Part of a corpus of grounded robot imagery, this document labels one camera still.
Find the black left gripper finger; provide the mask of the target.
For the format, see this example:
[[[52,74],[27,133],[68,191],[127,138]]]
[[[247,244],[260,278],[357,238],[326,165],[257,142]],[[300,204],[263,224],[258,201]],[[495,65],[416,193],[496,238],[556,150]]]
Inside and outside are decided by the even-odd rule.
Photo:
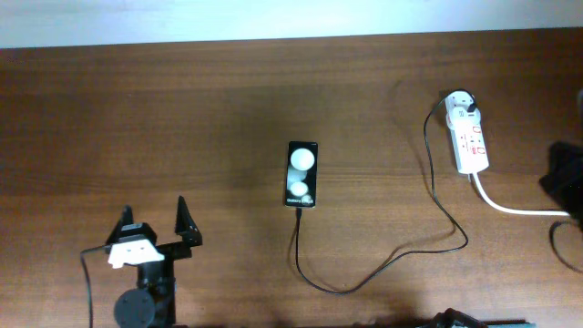
[[[182,241],[189,247],[202,245],[201,232],[192,219],[186,200],[182,196],[179,196],[178,198],[175,233],[179,235]]]
[[[113,231],[111,231],[111,233],[107,237],[106,245],[118,243],[119,239],[121,238],[121,233],[122,233],[123,227],[126,225],[131,225],[133,223],[134,223],[134,221],[133,221],[132,209],[129,205],[126,205],[124,207],[124,209],[122,210],[122,214],[121,214],[121,217],[120,217],[118,223],[114,227]]]

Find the black Galaxy flip phone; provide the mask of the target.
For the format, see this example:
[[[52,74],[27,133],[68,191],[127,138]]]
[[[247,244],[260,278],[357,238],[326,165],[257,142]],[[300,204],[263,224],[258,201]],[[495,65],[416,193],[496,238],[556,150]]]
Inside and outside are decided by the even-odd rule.
[[[317,201],[318,143],[290,141],[288,144],[283,204],[314,208]]]

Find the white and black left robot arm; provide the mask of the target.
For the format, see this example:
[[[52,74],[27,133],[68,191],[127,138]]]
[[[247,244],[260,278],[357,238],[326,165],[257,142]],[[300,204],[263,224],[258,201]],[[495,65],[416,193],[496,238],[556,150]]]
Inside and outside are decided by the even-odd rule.
[[[178,198],[174,233],[179,241],[157,244],[157,234],[145,222],[133,220],[127,206],[106,240],[107,262],[114,269],[137,269],[134,289],[118,297],[114,319],[120,327],[172,327],[176,323],[177,280],[174,263],[192,257],[202,235],[192,219],[186,200]]]

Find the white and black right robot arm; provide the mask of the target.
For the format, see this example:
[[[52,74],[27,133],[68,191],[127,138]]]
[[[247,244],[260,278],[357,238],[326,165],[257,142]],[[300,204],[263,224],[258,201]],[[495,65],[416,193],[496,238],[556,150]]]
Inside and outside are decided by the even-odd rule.
[[[543,191],[574,220],[582,222],[582,146],[556,141],[548,149]]]

